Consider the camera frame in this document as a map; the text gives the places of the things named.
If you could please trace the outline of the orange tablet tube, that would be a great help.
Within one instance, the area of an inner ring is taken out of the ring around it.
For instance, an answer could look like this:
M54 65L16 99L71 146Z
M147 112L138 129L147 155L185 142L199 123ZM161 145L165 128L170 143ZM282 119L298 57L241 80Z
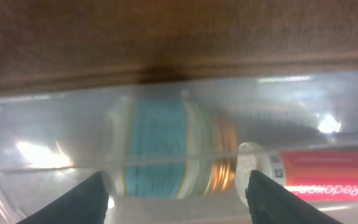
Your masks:
M309 202L358 202L358 146L268 152L254 142L238 149L235 185L247 203L250 173L258 170Z

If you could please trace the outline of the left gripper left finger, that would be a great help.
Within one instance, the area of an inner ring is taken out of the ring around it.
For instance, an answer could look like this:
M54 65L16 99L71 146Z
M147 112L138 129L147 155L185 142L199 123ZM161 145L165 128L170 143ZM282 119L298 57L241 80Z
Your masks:
M18 224L103 224L109 195L96 172Z

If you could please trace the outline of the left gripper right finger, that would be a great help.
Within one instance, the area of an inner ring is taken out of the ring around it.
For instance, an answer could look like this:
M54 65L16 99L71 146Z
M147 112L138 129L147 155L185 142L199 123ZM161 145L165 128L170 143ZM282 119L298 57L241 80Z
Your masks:
M341 224L258 170L244 193L253 224Z

